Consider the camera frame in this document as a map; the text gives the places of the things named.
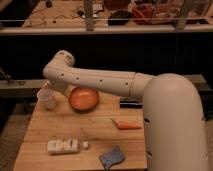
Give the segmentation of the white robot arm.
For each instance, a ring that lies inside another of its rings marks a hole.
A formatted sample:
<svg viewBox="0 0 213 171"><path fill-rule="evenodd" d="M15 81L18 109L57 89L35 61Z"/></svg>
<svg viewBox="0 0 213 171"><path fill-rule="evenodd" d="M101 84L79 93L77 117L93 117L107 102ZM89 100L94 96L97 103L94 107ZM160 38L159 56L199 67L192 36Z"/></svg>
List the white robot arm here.
<svg viewBox="0 0 213 171"><path fill-rule="evenodd" d="M201 98L184 76L158 76L79 69L65 50L44 67L49 86L64 92L70 85L127 97L143 105L148 171L210 171Z"/></svg>

